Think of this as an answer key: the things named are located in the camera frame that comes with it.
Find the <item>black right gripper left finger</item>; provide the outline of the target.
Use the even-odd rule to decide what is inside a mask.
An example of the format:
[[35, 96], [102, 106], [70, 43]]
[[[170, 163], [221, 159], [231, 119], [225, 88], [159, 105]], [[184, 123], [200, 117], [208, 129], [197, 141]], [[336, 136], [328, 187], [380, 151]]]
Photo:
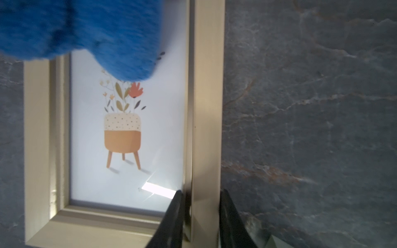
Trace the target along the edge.
[[182, 248], [184, 195], [178, 190], [146, 248]]

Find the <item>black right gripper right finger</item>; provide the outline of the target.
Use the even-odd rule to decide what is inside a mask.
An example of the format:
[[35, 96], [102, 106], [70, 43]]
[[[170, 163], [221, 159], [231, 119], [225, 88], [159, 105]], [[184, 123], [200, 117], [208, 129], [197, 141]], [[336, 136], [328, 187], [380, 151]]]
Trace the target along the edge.
[[222, 248], [257, 248], [226, 189], [220, 193], [219, 217]]

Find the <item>beige picture frame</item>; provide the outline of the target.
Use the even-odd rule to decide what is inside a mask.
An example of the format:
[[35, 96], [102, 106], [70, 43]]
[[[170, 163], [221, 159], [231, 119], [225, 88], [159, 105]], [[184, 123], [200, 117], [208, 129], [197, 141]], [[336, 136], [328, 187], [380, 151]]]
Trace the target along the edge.
[[183, 195], [183, 247], [216, 248], [224, 1], [166, 1], [153, 76], [84, 50], [24, 64], [25, 242], [143, 248]]

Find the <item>blue microfibre cloth black trim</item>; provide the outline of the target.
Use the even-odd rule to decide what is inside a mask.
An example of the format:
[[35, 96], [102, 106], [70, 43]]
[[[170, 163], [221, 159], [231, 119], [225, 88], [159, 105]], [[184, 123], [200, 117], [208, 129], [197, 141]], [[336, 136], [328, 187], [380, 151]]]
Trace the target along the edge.
[[146, 80], [160, 51], [163, 1], [1, 1], [1, 52], [20, 60], [87, 50], [115, 78]]

